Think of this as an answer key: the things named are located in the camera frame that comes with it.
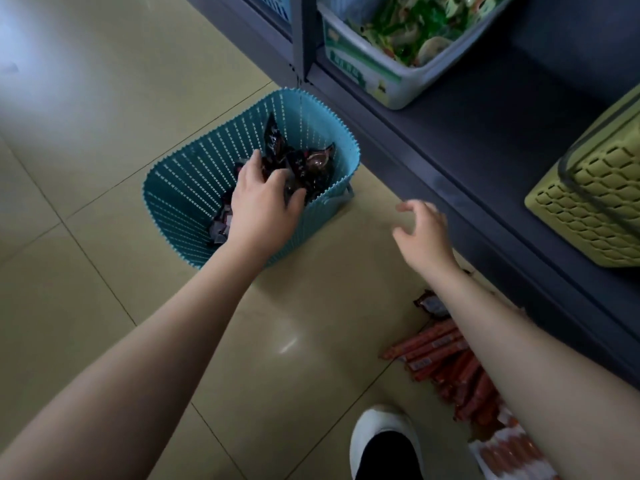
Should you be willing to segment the dark grey metal shelf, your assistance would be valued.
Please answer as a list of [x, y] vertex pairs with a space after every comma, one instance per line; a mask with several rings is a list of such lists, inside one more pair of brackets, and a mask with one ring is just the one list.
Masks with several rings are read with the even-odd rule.
[[640, 270], [592, 263], [525, 208], [570, 145], [640, 83], [640, 0], [514, 0], [461, 60], [393, 111], [260, 0], [187, 0], [282, 85], [347, 124], [398, 197], [436, 203], [454, 247], [534, 322], [640, 389]]

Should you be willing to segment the person's right hand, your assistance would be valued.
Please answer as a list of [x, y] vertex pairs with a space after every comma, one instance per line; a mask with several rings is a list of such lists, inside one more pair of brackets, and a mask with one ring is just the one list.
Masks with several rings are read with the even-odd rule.
[[412, 251], [400, 251], [405, 262], [434, 289], [446, 278], [460, 272], [449, 241], [447, 218], [432, 203], [407, 200], [397, 204], [398, 212], [411, 212], [415, 236]]

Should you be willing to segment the dark brown snack packet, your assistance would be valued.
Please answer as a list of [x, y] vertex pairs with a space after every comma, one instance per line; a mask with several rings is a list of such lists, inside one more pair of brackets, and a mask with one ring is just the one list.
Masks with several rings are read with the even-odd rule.
[[263, 170], [270, 173], [286, 166], [286, 157], [294, 151], [278, 128], [274, 112], [270, 112], [264, 127]]

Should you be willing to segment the person's left hand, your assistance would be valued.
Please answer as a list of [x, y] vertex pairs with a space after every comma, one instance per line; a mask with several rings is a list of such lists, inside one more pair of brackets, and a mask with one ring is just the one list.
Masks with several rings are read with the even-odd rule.
[[267, 261], [292, 238], [300, 219], [289, 220], [285, 215], [284, 184], [289, 171], [277, 169], [268, 178], [263, 177], [263, 184], [249, 184], [247, 162], [238, 174], [232, 195], [227, 243]]

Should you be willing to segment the white plastic basket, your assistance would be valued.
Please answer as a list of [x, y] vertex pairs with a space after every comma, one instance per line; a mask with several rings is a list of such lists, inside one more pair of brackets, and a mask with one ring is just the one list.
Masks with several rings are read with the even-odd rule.
[[369, 21], [384, 0], [317, 0], [327, 58], [366, 93], [391, 110], [405, 108], [455, 65], [514, 0], [504, 0], [427, 65], [407, 67], [374, 48], [347, 20]]

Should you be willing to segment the pile of green snack packets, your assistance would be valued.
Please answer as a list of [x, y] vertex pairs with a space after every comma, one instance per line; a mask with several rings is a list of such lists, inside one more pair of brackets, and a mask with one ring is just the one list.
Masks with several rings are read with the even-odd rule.
[[369, 21], [347, 20], [374, 48], [422, 67], [484, 20], [504, 0], [384, 0]]

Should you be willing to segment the blue slotted plastic basket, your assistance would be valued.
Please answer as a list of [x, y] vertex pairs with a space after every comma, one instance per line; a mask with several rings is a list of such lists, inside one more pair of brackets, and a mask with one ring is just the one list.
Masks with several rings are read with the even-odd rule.
[[327, 190], [306, 205], [292, 238], [267, 265], [300, 247], [352, 199], [350, 181], [361, 157], [353, 133], [314, 95], [300, 89], [277, 89], [149, 170], [142, 186], [145, 206], [164, 239], [188, 265], [200, 269], [216, 251], [209, 227], [223, 208], [223, 195], [236, 184], [238, 163], [255, 149], [266, 152], [264, 131], [269, 116], [274, 116], [278, 129], [296, 150], [322, 150], [333, 144], [335, 173]]

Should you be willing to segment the yellow-green perforated plastic basket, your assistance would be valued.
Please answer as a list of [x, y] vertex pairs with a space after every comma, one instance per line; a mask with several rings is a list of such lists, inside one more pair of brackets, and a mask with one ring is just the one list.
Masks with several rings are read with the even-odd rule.
[[597, 266], [640, 267], [640, 83], [586, 129], [524, 204]]

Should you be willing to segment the dark red-edged snack packet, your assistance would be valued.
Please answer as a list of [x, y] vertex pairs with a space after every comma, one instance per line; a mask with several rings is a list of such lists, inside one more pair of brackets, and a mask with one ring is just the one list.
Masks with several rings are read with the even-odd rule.
[[436, 321], [444, 321], [451, 317], [448, 309], [434, 291], [426, 289], [413, 301], [414, 306], [425, 311]]

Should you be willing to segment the white shoe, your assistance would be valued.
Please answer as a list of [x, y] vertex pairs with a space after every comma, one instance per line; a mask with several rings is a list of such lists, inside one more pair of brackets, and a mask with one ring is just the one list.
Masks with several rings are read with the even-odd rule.
[[425, 480], [424, 463], [416, 428], [404, 411], [384, 404], [366, 409], [356, 421], [349, 445], [349, 464], [353, 480], [364, 447], [374, 435], [385, 431], [400, 432], [410, 439], [418, 455]]

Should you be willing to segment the black trouser leg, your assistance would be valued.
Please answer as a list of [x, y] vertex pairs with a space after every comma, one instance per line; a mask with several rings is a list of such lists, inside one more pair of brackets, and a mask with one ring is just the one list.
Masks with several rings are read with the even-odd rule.
[[410, 439], [396, 431], [374, 435], [364, 447], [354, 480], [424, 480]]

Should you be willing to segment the person's left forearm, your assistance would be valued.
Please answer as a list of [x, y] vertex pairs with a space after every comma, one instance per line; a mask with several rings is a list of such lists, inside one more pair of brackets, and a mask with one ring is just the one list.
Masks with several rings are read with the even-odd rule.
[[146, 480], [241, 298], [280, 247], [222, 245], [30, 421], [0, 455], [0, 480]]

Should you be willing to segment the pile of dark snack packets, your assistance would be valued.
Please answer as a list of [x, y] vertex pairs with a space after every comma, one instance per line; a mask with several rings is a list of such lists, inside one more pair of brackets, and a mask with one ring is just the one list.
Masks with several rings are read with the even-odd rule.
[[[261, 151], [262, 174], [264, 178], [268, 178], [277, 169], [287, 169], [289, 176], [284, 184], [284, 202], [288, 204], [295, 191], [304, 188], [305, 204], [308, 204], [331, 186], [335, 172], [334, 153], [333, 143], [322, 150], [300, 150], [286, 143], [284, 137], [276, 137]], [[235, 188], [231, 187], [223, 193], [221, 207], [207, 229], [207, 247], [213, 250], [227, 241], [232, 220], [231, 200], [234, 190]]]

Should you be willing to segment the pile of red sausage sticks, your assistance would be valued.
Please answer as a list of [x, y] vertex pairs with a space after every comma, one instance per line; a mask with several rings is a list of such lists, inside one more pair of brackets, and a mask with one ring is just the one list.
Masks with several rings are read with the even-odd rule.
[[458, 325], [447, 316], [382, 350], [380, 359], [400, 362], [414, 382], [430, 382], [453, 419], [481, 429], [498, 427], [502, 398]]

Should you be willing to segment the person's right forearm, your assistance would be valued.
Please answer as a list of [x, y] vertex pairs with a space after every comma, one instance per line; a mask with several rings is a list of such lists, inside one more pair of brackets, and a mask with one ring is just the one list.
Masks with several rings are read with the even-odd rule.
[[457, 265], [420, 274], [564, 480], [640, 480], [640, 391], [535, 326]]

